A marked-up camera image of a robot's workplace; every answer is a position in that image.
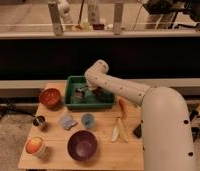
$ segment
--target wooden table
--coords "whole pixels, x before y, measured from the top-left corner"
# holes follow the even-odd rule
[[[65,82],[49,83],[47,88],[57,88],[64,96]],[[40,136],[48,147],[50,156],[48,161],[42,161],[31,156],[23,149],[18,167],[21,169],[63,169],[63,170],[136,170],[143,168],[142,142],[136,138],[132,131],[140,123],[140,109],[126,100],[128,117],[123,121],[129,142],[125,143],[120,138],[117,142],[111,142],[116,116],[120,110],[118,103],[112,109],[100,109],[95,111],[69,111],[65,106],[57,110],[49,110],[39,104],[36,115],[44,115],[48,122],[47,130],[41,132],[34,126],[31,127],[27,139]],[[95,116],[96,125],[92,130],[98,140],[96,154],[87,162],[74,161],[67,152],[67,142],[70,136],[78,130],[84,129],[81,124],[81,116],[84,113],[92,113]],[[60,117],[69,113],[78,122],[77,126],[67,131],[59,124]]]

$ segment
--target bowl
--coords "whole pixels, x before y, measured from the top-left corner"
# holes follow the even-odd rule
[[[48,108],[53,108],[61,101],[60,91],[56,88],[49,88],[41,92],[39,101]]]
[[[68,153],[74,160],[86,161],[95,154],[97,140],[93,133],[82,130],[70,137],[67,146]]]

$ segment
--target bottle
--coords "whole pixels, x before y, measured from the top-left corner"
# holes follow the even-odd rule
[[[100,24],[99,1],[88,0],[88,22],[90,25]]]

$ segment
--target orange bowl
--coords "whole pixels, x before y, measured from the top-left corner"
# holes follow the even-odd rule
[[[60,91],[56,88],[49,88],[44,90],[40,96],[39,101],[48,108],[53,108],[61,101]]]

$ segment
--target purple bowl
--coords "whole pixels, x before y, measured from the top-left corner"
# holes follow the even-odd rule
[[[89,131],[78,131],[68,141],[68,153],[77,161],[85,161],[91,158],[97,150],[97,140]]]

